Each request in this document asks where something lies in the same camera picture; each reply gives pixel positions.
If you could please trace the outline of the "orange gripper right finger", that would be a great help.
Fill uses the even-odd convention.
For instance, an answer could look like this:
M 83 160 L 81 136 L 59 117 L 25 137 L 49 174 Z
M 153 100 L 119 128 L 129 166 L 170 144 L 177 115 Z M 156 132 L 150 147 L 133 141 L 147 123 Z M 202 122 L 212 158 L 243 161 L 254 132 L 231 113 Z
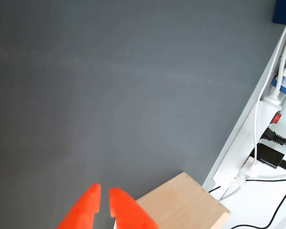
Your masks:
M 115 218 L 118 229 L 158 229 L 156 222 L 124 190 L 109 189 L 110 215 Z

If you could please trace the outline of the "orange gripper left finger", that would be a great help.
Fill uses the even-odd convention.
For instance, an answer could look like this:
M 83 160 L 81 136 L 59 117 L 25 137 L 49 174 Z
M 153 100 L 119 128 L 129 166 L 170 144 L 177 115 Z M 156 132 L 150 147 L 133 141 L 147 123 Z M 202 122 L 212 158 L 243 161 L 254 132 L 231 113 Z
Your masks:
M 73 205 L 57 229 L 92 229 L 94 215 L 99 212 L 101 184 L 91 185 Z

